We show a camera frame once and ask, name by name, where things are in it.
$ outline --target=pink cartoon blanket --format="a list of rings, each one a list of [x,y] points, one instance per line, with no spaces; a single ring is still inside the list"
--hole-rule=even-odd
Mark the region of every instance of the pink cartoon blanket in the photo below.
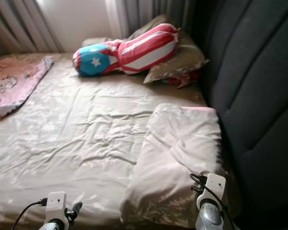
[[[39,63],[7,57],[0,60],[0,118],[19,107],[50,69],[52,56]]]

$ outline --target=cable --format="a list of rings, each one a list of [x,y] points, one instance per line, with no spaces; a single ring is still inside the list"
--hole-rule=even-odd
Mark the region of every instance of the cable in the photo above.
[[[23,214],[27,211],[27,209],[33,205],[41,205],[41,206],[46,206],[47,204],[47,198],[41,199],[40,201],[34,202],[29,204],[27,207],[24,208],[24,210],[20,213],[20,215],[18,216],[17,220],[15,221],[13,227],[11,230],[15,230],[16,225],[18,224],[18,221],[20,220],[20,218],[23,216]]]
[[[229,213],[228,213],[228,211],[227,211],[227,207],[223,204],[223,202],[220,200],[220,198],[217,197],[217,195],[216,195],[213,191],[211,191],[209,188],[207,188],[206,185],[203,184],[203,183],[200,181],[200,177],[199,177],[199,176],[191,173],[191,174],[190,174],[190,177],[191,177],[192,180],[194,180],[195,182],[197,182],[198,184],[200,184],[202,187],[204,187],[208,192],[210,192],[210,194],[213,195],[214,198],[221,204],[223,210],[225,211],[226,216],[227,216],[228,219],[229,219],[231,229],[235,230],[234,222],[232,221],[232,219],[231,219],[230,216],[229,216]]]

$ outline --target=dark gray upholstered headboard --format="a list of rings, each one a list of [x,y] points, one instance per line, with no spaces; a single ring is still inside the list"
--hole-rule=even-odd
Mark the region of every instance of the dark gray upholstered headboard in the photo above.
[[[197,0],[193,22],[244,217],[278,229],[288,223],[288,0]]]

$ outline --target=bed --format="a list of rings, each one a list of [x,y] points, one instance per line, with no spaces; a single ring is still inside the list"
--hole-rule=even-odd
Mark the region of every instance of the bed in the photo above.
[[[9,55],[30,62],[45,54]],[[65,191],[82,201],[78,229],[116,226],[120,200],[158,104],[205,106],[194,84],[181,90],[143,85],[144,74],[81,78],[72,54],[52,54],[53,67],[28,100],[0,121],[0,229],[9,229],[25,205]],[[32,208],[25,227],[38,227]]]

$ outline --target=body pillow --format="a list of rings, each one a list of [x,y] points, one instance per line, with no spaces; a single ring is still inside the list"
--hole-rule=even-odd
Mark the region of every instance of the body pillow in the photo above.
[[[130,40],[114,40],[79,48],[72,62],[86,76],[123,70],[134,74],[172,57],[176,52],[178,30],[162,23],[141,36]]]

